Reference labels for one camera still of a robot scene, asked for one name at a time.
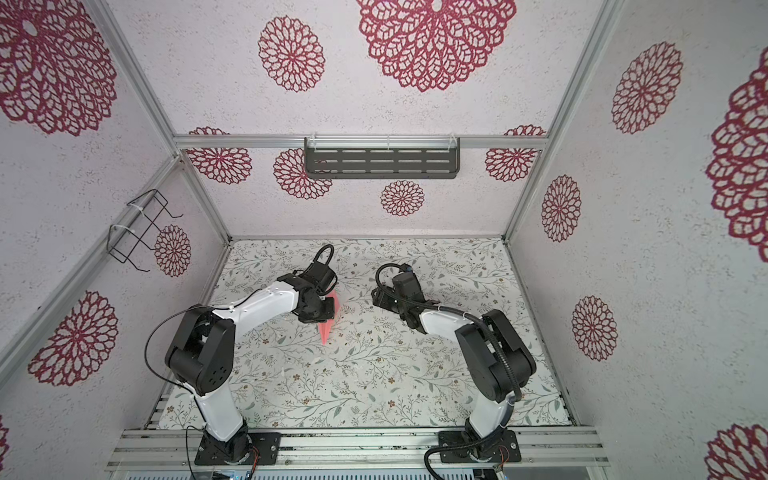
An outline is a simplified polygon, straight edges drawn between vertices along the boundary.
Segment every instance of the large red flower pattern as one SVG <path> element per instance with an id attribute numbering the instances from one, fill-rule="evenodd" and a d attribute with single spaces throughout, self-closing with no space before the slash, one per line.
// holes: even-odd
<path id="1" fill-rule="evenodd" d="M 387 212 L 397 217 L 407 217 L 424 204 L 424 190 L 414 182 L 398 180 L 384 187 L 381 201 Z"/>
<path id="2" fill-rule="evenodd" d="M 118 318 L 99 292 L 85 292 L 27 366 L 40 383 L 73 386 L 107 361 L 118 336 Z"/>
<path id="3" fill-rule="evenodd" d="M 544 128 L 520 125 L 507 130 L 504 135 L 542 136 L 546 134 Z M 520 180 L 528 176 L 536 155 L 538 150 L 534 148 L 492 148 L 485 154 L 485 169 L 497 180 L 505 182 Z"/>
<path id="4" fill-rule="evenodd" d="M 732 237 L 747 239 L 768 262 L 768 48 L 728 104 L 725 121 L 712 133 L 712 207 L 725 213 Z"/>
<path id="5" fill-rule="evenodd" d="M 219 128 L 199 127 L 190 135 L 229 135 Z M 192 165 L 220 184 L 238 184 L 250 175 L 250 156 L 245 148 L 190 148 L 187 150 Z"/>
<path id="6" fill-rule="evenodd" d="M 46 134 L 98 130 L 111 115 L 117 72 L 77 0 L 0 2 L 0 103 Z"/>
<path id="7" fill-rule="evenodd" d="M 665 41 L 635 58 L 616 86 L 611 109 L 616 128 L 634 134 L 656 123 L 677 93 L 682 70 L 680 51 Z"/>
<path id="8" fill-rule="evenodd" d="M 616 322 L 603 300 L 594 296 L 579 300 L 571 326 L 578 348 L 586 356 L 600 362 L 613 354 L 618 338 Z"/>
<path id="9" fill-rule="evenodd" d="M 10 449 L 8 445 L 8 429 L 2 424 L 2 415 L 0 415 L 0 472 L 2 472 L 2 463 L 5 460 L 5 454 Z"/>
<path id="10" fill-rule="evenodd" d="M 403 87 L 445 90 L 488 63 L 514 0 L 357 0 L 368 55 Z"/>
<path id="11" fill-rule="evenodd" d="M 296 198 L 309 200 L 322 197 L 333 185 L 332 180 L 315 180 L 307 177 L 302 148 L 280 152 L 275 159 L 273 169 L 280 188 Z"/>
<path id="12" fill-rule="evenodd" d="M 154 242 L 154 259 L 160 270 L 168 276 L 180 276 L 190 266 L 192 248 L 190 239 L 181 227 L 168 225 Z"/>
<path id="13" fill-rule="evenodd" d="M 295 18 L 267 22 L 259 39 L 259 57 L 270 78 L 291 91 L 309 90 L 326 70 L 323 47 L 310 27 Z"/>
<path id="14" fill-rule="evenodd" d="M 765 480 L 768 478 L 768 432 L 761 425 L 732 425 L 718 430 L 704 457 L 709 480 Z"/>
<path id="15" fill-rule="evenodd" d="M 570 237 L 581 216 L 581 192 L 573 178 L 561 175 L 555 178 L 541 202 L 541 224 L 554 242 Z"/>

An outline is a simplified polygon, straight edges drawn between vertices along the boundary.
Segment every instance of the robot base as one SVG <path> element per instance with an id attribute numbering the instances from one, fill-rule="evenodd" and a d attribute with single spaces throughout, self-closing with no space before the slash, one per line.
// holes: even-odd
<path id="1" fill-rule="evenodd" d="M 252 448 L 259 452 L 257 465 L 275 465 L 280 450 L 280 433 L 248 433 L 243 422 L 240 430 L 228 441 L 215 439 L 208 431 L 203 432 L 197 448 L 195 465 L 240 465 L 253 463 Z"/>
<path id="2" fill-rule="evenodd" d="M 461 445 L 467 442 L 465 433 L 460 431 L 450 432 L 438 432 L 437 434 L 439 445 Z M 509 451 L 509 458 L 507 458 L 506 452 L 504 454 L 504 461 L 506 463 L 517 463 L 522 460 L 520 456 L 520 447 L 518 446 L 518 438 L 512 430 L 507 430 L 502 435 L 501 439 L 497 442 L 493 442 L 493 445 L 486 447 L 485 457 L 477 459 L 473 458 L 477 455 L 476 449 L 463 449 L 454 450 L 452 452 L 440 452 L 440 462 L 442 463 L 471 463 L 471 462 L 489 462 L 489 463 L 501 463 L 502 450 L 499 446 L 503 445 Z"/>

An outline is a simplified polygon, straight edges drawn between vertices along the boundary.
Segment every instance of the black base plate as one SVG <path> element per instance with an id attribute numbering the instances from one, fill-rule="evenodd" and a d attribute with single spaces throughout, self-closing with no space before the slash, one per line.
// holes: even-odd
<path id="1" fill-rule="evenodd" d="M 280 433 L 249 433 L 248 436 L 251 441 L 250 446 L 256 447 L 259 452 L 259 460 L 256 465 L 275 465 L 277 453 L 280 451 Z M 203 449 L 197 450 L 197 456 L 194 459 L 195 465 L 227 465 L 220 458 L 221 453 L 217 449 L 207 448 L 205 439 L 200 442 L 200 447 Z M 253 453 L 250 453 L 243 460 L 242 465 L 252 465 L 252 455 Z"/>
<path id="2" fill-rule="evenodd" d="M 437 438 L 440 445 L 461 445 L 466 443 L 466 440 L 462 437 L 461 432 L 438 432 Z M 506 430 L 502 435 L 502 439 L 498 443 L 503 445 L 509 451 L 509 458 L 507 458 L 507 452 L 504 452 L 504 461 L 507 463 L 518 463 L 522 460 L 520 456 L 520 447 L 518 446 L 518 437 L 512 430 Z M 501 463 L 502 462 L 502 450 L 496 448 L 488 460 L 488 463 Z M 440 452 L 440 461 L 443 463 L 473 463 L 475 460 L 469 456 L 469 450 L 454 450 L 452 452 Z"/>

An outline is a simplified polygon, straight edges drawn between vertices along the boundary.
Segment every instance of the small red flower pattern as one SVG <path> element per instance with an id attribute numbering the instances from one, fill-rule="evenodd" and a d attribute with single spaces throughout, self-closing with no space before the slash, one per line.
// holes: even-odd
<path id="1" fill-rule="evenodd" d="M 515 16 L 513 0 L 357 0 L 360 33 L 382 73 L 403 87 L 445 90 L 488 63 Z"/>
<path id="2" fill-rule="evenodd" d="M 8 429 L 2 424 L 2 415 L 0 415 L 0 472 L 2 472 L 2 463 L 5 460 L 5 454 L 11 448 L 8 445 Z"/>
<path id="3" fill-rule="evenodd" d="M 424 204 L 424 190 L 414 182 L 398 180 L 384 187 L 381 201 L 387 212 L 397 217 L 407 217 Z"/>
<path id="4" fill-rule="evenodd" d="M 553 242 L 570 237 L 581 216 L 581 192 L 573 178 L 561 175 L 555 178 L 541 203 L 541 224 Z"/>
<path id="5" fill-rule="evenodd" d="M 768 432 L 761 425 L 732 425 L 718 430 L 704 457 L 708 480 L 765 480 L 768 478 Z"/>
<path id="6" fill-rule="evenodd" d="M 219 128 L 199 127 L 190 135 L 228 135 Z M 190 148 L 187 155 L 197 170 L 220 184 L 238 184 L 250 175 L 250 156 L 245 148 Z"/>
<path id="7" fill-rule="evenodd" d="M 13 121 L 78 136 L 111 116 L 118 73 L 77 0 L 0 2 L 0 104 Z"/>
<path id="8" fill-rule="evenodd" d="M 73 386 L 107 361 L 118 336 L 114 307 L 99 292 L 85 292 L 27 366 L 40 383 Z"/>
<path id="9" fill-rule="evenodd" d="M 307 91 L 326 70 L 323 47 L 309 26 L 289 17 L 267 22 L 259 39 L 259 57 L 267 74 L 288 91 Z"/>
<path id="10" fill-rule="evenodd" d="M 680 51 L 665 41 L 635 58 L 616 86 L 611 109 L 616 128 L 634 134 L 656 123 L 677 93 L 682 70 Z"/>
<path id="11" fill-rule="evenodd" d="M 616 348 L 616 322 L 614 314 L 603 300 L 586 296 L 574 308 L 574 339 L 586 356 L 598 362 L 606 360 Z"/>
<path id="12" fill-rule="evenodd" d="M 507 130 L 504 135 L 542 136 L 547 132 L 534 125 L 520 125 Z M 492 148 L 485 154 L 485 169 L 496 180 L 505 182 L 520 180 L 528 176 L 538 151 L 533 148 Z"/>
<path id="13" fill-rule="evenodd" d="M 768 48 L 728 104 L 725 121 L 712 133 L 712 207 L 730 221 L 729 235 L 747 240 L 768 262 Z"/>
<path id="14" fill-rule="evenodd" d="M 168 276 L 180 276 L 190 266 L 190 239 L 177 225 L 168 225 L 157 234 L 154 249 L 157 266 Z"/>
<path id="15" fill-rule="evenodd" d="M 273 169 L 280 188 L 296 198 L 309 200 L 322 197 L 333 185 L 331 180 L 315 180 L 307 177 L 302 148 L 280 152 L 275 159 Z"/>

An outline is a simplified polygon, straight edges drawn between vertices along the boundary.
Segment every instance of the floral tabletop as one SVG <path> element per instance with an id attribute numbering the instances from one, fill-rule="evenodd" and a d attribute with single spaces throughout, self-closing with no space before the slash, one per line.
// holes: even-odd
<path id="1" fill-rule="evenodd" d="M 325 243 L 336 248 L 330 265 L 342 304 L 328 343 L 316 325 L 286 314 L 235 347 L 230 388 L 249 427 L 464 424 L 479 393 L 458 344 L 410 330 L 371 304 L 373 274 L 386 262 L 413 265 L 428 299 L 474 314 L 505 312 L 538 368 L 510 424 L 571 424 L 500 239 L 240 241 L 211 304 L 237 301 L 307 267 Z M 202 424 L 189 393 L 174 387 L 159 428 Z"/>

